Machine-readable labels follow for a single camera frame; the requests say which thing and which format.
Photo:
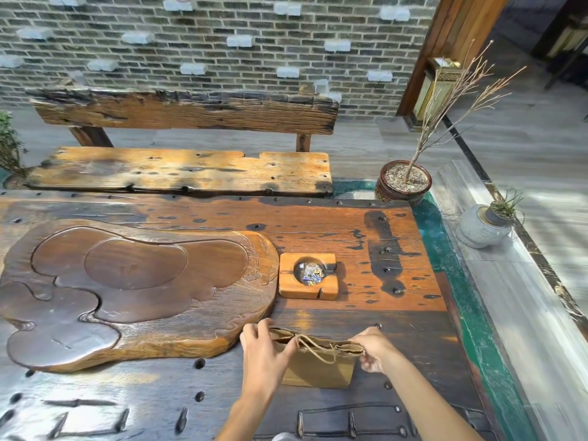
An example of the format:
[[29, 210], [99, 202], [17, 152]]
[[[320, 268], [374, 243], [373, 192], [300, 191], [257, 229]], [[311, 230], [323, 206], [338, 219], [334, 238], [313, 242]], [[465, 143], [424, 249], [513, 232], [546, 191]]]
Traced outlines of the person's right hand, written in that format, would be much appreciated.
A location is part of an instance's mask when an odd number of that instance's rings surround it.
[[403, 358], [402, 353], [392, 344], [382, 331], [376, 326], [370, 326], [361, 333], [350, 338], [350, 341], [360, 345], [364, 350], [381, 350], [383, 352], [384, 375], [389, 376], [394, 365]]

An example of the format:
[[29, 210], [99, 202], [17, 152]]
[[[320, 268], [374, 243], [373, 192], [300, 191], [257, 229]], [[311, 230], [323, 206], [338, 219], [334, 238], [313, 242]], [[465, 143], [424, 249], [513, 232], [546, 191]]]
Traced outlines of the person's left forearm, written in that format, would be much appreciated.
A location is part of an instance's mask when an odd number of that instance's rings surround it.
[[253, 441], [273, 395], [243, 394], [234, 403], [215, 441]]

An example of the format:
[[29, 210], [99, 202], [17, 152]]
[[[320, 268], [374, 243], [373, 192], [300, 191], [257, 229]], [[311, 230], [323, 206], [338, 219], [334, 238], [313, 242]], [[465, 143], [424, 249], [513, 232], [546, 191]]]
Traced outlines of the person's left hand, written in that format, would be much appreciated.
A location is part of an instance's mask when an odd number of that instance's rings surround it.
[[257, 324], [246, 324], [240, 334], [243, 348], [242, 394], [275, 394], [284, 377], [286, 367], [276, 362], [276, 348], [270, 336], [271, 318]]

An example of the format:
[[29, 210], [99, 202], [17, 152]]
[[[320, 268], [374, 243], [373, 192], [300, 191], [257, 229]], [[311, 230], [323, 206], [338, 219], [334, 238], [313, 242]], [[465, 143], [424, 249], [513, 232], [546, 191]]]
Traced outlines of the rustic wooden bench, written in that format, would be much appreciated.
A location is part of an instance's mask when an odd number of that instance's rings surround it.
[[[333, 195], [329, 157], [311, 153], [314, 135], [330, 136], [339, 103], [301, 90], [189, 91], [34, 89], [40, 118], [64, 126], [79, 147], [58, 148], [26, 185], [38, 190], [226, 194], [325, 198]], [[294, 152], [205, 149], [202, 131], [290, 134]]]

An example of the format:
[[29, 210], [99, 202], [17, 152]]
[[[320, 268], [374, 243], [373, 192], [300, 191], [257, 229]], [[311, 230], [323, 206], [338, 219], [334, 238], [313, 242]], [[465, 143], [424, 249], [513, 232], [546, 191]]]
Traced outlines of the gold floor lantern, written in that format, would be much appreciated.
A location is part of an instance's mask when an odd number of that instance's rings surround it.
[[451, 58], [428, 59], [415, 106], [404, 117], [409, 132], [421, 132], [423, 120], [440, 109], [462, 72], [462, 64]]

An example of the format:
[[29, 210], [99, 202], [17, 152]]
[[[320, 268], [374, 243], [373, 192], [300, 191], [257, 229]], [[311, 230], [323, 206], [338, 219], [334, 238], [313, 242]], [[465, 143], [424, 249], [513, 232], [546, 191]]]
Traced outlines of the person's right forearm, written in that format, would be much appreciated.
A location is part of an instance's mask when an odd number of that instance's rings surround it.
[[380, 362], [423, 441], [484, 441], [404, 355], [386, 352]]

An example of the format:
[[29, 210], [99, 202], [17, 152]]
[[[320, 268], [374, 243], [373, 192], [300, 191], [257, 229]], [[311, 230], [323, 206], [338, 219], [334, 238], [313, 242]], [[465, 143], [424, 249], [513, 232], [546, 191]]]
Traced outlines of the green leafy potted plant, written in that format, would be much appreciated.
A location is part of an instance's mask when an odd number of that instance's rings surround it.
[[9, 173], [4, 181], [7, 189], [25, 189], [29, 169], [23, 164], [23, 153], [26, 148], [13, 127], [11, 112], [0, 110], [0, 168]]

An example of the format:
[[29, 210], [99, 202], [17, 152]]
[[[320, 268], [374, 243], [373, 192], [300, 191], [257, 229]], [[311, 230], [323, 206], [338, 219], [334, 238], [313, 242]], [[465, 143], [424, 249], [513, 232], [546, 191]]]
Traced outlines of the square wooden ashtray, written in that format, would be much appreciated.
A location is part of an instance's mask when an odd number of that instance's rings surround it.
[[335, 300], [339, 295], [336, 267], [333, 253], [283, 253], [278, 292], [288, 299]]

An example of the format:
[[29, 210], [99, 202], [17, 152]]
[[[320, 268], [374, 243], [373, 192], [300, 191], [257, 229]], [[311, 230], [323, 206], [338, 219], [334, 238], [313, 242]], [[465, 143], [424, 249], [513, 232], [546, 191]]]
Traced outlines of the brown pot with bare branches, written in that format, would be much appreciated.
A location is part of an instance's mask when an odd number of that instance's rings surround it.
[[456, 103], [468, 96], [472, 98], [468, 108], [455, 121], [455, 125], [474, 112], [494, 109], [500, 100], [509, 95], [505, 89], [511, 80], [523, 71], [523, 68], [484, 85], [486, 79], [493, 75], [494, 65], [489, 62], [487, 56], [493, 43], [493, 39], [489, 40], [476, 57], [469, 63], [462, 64], [463, 72], [440, 109], [423, 120], [412, 158], [393, 160], [382, 166], [374, 189], [376, 199], [386, 203], [402, 200], [408, 202], [410, 206], [417, 206], [432, 187], [430, 172], [417, 161], [425, 151], [445, 145], [452, 140], [449, 129], [442, 133], [437, 129]]

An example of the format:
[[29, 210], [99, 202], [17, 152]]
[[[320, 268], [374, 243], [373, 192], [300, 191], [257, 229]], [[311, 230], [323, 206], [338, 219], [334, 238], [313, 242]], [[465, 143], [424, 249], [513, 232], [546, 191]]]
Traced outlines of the brown paper bag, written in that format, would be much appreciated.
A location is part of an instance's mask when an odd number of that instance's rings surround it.
[[292, 339], [297, 341], [282, 379], [285, 386], [347, 389], [357, 359], [365, 354], [364, 348], [352, 341], [332, 341], [278, 327], [271, 327], [269, 333], [278, 352]]

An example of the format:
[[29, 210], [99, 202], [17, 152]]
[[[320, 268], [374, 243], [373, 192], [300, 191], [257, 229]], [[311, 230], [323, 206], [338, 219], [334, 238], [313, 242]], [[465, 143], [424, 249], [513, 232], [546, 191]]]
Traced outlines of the grey ceramic pot with plant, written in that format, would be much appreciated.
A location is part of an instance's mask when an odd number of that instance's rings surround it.
[[460, 216], [457, 239], [473, 249], [500, 244], [511, 234], [518, 215], [525, 218], [518, 207], [523, 198], [522, 192], [511, 188], [502, 199], [495, 199], [489, 205], [469, 207]]

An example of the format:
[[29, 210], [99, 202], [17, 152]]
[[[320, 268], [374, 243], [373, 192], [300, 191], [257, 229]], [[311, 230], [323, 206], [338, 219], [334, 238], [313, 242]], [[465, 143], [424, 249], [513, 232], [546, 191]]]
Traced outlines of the dark wooden furniture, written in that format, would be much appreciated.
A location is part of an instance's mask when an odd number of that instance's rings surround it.
[[587, 47], [588, 0], [566, 0], [530, 51], [539, 60], [553, 59], [561, 53], [567, 55], [567, 60], [550, 74], [543, 90], [550, 90], [560, 81]]

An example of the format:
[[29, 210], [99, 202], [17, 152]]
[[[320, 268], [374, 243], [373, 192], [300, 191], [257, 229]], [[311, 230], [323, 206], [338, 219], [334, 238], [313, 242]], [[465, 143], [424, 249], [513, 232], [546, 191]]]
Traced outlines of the carved wooden tea tray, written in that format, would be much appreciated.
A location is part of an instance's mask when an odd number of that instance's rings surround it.
[[269, 316], [279, 254], [252, 231], [149, 230], [94, 220], [42, 223], [8, 249], [5, 350], [36, 371], [210, 358]]

